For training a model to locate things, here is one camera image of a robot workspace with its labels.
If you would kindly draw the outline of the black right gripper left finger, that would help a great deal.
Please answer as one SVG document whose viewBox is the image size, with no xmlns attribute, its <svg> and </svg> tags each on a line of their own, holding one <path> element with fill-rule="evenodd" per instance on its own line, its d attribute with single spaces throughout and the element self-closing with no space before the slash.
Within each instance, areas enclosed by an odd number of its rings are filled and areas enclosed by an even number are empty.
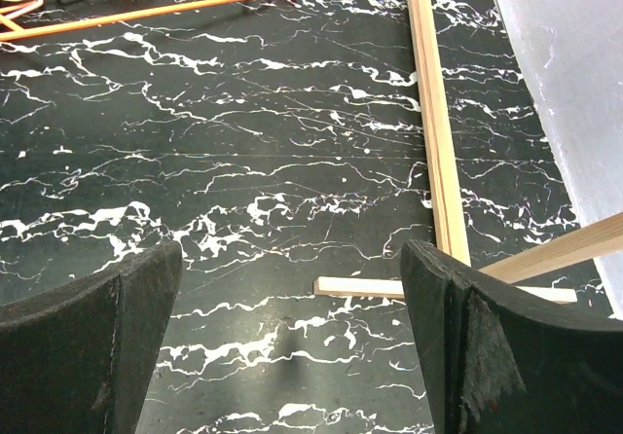
<svg viewBox="0 0 623 434">
<path fill-rule="evenodd" d="M 132 433 L 182 276 L 176 241 L 1 307 L 4 433 Z"/>
</svg>

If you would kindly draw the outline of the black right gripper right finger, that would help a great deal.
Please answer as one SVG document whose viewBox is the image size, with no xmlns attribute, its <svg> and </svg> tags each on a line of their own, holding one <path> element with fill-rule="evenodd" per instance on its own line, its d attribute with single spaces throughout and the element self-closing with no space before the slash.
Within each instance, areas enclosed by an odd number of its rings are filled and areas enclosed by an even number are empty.
<svg viewBox="0 0 623 434">
<path fill-rule="evenodd" d="M 438 433 L 618 433 L 622 324 L 526 293 L 421 240 L 400 272 Z"/>
</svg>

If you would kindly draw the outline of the orange thin hanger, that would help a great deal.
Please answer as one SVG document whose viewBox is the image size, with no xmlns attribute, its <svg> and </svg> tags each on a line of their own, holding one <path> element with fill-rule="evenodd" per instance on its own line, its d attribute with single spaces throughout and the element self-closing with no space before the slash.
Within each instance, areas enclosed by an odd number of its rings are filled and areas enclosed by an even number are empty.
<svg viewBox="0 0 623 434">
<path fill-rule="evenodd" d="M 25 28 L 16 22 L 17 18 L 7 18 L 1 14 L 1 40 L 3 42 L 8 42 L 31 37 L 40 37 L 61 32 L 81 30 L 121 21 L 135 20 L 140 18 L 151 18 L 186 12 L 189 10 L 199 10 L 232 3 L 242 3 L 246 1 L 253 0 L 198 0 L 146 8 L 126 13 L 106 15 L 96 18 L 84 18 L 57 24 L 41 25 L 33 28 Z"/>
</svg>

